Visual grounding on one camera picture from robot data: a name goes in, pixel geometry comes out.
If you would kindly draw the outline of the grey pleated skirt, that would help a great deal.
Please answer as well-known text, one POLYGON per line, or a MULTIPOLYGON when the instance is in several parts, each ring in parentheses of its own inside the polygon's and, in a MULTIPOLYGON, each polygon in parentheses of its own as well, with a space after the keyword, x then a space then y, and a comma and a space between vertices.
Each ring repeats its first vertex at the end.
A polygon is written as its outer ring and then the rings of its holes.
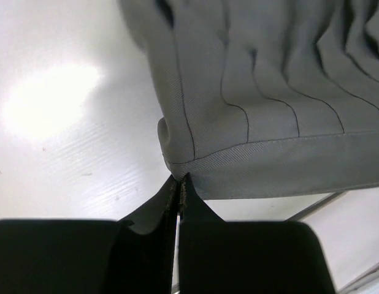
POLYGON ((379 186, 379 1, 121 1, 177 180, 207 200, 379 186))

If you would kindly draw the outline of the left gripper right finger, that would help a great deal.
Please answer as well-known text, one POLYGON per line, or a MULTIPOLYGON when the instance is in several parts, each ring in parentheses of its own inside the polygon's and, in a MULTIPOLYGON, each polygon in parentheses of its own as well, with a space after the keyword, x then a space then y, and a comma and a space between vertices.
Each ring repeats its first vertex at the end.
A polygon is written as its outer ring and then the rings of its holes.
POLYGON ((180 193, 180 293, 335 293, 323 250, 305 223, 228 222, 196 193, 180 193))

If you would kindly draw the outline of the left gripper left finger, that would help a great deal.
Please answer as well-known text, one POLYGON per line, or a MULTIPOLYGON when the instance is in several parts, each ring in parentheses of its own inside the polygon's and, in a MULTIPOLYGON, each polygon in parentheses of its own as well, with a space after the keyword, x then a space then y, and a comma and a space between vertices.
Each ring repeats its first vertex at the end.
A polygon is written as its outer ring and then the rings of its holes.
POLYGON ((120 220, 0 220, 0 293, 170 293, 177 182, 120 220))

